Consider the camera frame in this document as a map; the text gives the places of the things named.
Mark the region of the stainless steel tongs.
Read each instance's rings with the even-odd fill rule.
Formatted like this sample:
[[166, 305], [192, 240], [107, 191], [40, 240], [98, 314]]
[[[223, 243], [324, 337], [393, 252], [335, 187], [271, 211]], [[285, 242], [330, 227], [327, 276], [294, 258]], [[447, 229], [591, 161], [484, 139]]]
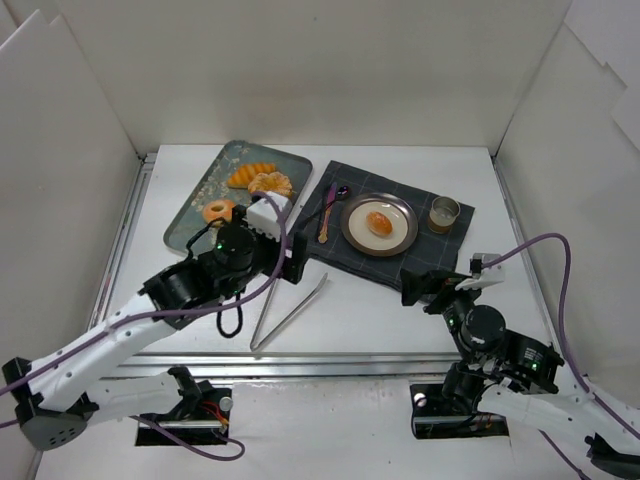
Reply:
[[279, 323], [275, 325], [267, 334], [260, 337], [259, 334], [261, 332], [262, 325], [264, 323], [264, 320], [266, 319], [268, 309], [276, 290], [277, 283], [274, 282], [268, 290], [267, 298], [263, 304], [261, 313], [251, 337], [249, 343], [250, 351], [261, 351], [264, 347], [269, 345], [277, 336], [279, 336], [280, 333], [288, 326], [288, 324], [319, 295], [319, 293], [324, 289], [327, 281], [328, 273], [325, 272], [314, 289], [304, 299], [302, 299], [283, 319], [281, 319]]

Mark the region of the small round orange bun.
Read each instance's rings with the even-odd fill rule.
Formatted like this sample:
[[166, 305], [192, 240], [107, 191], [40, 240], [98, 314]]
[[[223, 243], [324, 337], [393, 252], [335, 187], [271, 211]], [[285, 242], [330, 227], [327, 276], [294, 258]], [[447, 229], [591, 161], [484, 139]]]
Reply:
[[366, 215], [367, 228], [379, 237], [388, 237], [393, 232], [393, 224], [390, 219], [379, 211], [370, 211]]

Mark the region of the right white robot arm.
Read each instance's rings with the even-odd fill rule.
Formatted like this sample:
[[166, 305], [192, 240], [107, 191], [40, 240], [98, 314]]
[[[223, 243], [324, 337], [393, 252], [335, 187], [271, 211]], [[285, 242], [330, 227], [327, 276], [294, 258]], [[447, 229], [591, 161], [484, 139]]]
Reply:
[[585, 392], [550, 344], [510, 330], [494, 307], [478, 303], [475, 278], [433, 270], [400, 274], [401, 302], [427, 303], [443, 317], [460, 354], [442, 383], [414, 384], [411, 429], [418, 439], [469, 438], [504, 433], [510, 421], [585, 444], [601, 471], [639, 476], [639, 415], [603, 395]]

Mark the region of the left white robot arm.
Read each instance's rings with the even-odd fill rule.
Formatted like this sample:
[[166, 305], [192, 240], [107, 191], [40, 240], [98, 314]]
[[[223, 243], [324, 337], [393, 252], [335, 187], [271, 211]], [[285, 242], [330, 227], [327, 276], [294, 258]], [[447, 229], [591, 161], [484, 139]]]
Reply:
[[184, 420], [213, 393], [184, 366], [156, 376], [111, 380], [109, 374], [147, 346], [210, 314], [239, 309], [282, 278], [300, 281], [306, 240], [288, 238], [290, 201], [256, 194], [222, 223], [216, 242], [151, 277], [102, 324], [37, 359], [16, 357], [2, 373], [16, 400], [16, 422], [37, 450], [59, 448], [89, 426], [123, 417]]

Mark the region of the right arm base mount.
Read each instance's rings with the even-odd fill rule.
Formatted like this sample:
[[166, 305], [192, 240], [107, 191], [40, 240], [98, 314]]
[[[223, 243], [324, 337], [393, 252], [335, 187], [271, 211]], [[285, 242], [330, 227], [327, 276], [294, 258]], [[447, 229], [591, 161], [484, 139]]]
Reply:
[[468, 413], [442, 396], [442, 384], [411, 384], [411, 433], [417, 440], [508, 437], [506, 420], [489, 413]]

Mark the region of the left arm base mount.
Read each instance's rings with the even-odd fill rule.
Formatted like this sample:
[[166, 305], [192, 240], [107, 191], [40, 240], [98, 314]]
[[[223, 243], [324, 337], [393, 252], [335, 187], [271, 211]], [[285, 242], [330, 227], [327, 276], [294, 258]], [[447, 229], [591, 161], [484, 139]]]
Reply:
[[179, 402], [166, 413], [145, 413], [141, 417], [167, 430], [191, 446], [226, 445], [230, 430], [232, 389], [197, 381], [184, 366], [168, 374], [177, 381]]

